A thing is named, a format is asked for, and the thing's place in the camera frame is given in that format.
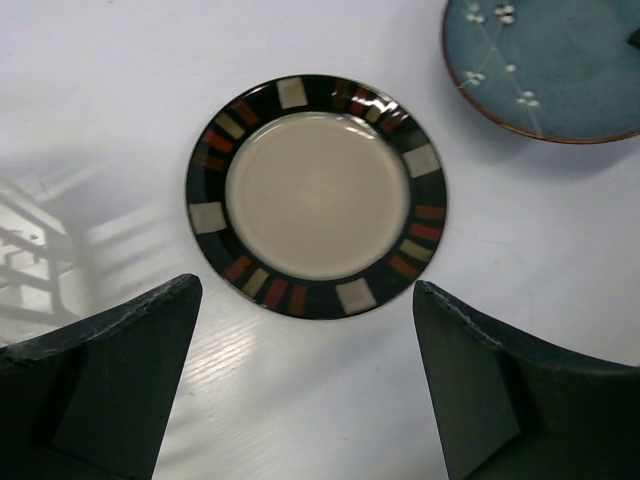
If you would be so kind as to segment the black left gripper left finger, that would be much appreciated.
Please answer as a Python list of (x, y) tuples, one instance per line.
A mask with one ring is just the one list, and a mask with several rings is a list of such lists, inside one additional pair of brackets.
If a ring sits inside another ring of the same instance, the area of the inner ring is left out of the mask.
[(151, 478), (201, 298), (183, 274), (2, 347), (2, 478)]

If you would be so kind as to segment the black rimmed cream plate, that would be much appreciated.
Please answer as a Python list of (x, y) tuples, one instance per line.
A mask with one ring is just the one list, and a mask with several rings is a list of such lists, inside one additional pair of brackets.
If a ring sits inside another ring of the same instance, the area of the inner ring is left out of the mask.
[(240, 295), (333, 320), (419, 279), (444, 233), (447, 185), (404, 106), (351, 79), (298, 74), (212, 117), (190, 155), (185, 203), (199, 249)]

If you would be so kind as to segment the teal blue floral plate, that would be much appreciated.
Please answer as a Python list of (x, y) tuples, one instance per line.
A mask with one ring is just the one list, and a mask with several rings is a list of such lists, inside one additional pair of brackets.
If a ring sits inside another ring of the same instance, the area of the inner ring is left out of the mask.
[(459, 93), (512, 132), (599, 144), (639, 133), (639, 3), (449, 1), (443, 58)]

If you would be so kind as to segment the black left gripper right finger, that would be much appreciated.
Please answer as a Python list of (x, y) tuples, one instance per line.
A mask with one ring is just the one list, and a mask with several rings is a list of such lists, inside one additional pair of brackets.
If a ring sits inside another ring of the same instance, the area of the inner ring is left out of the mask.
[(562, 348), (433, 283), (413, 318), (452, 479), (635, 479), (639, 370)]

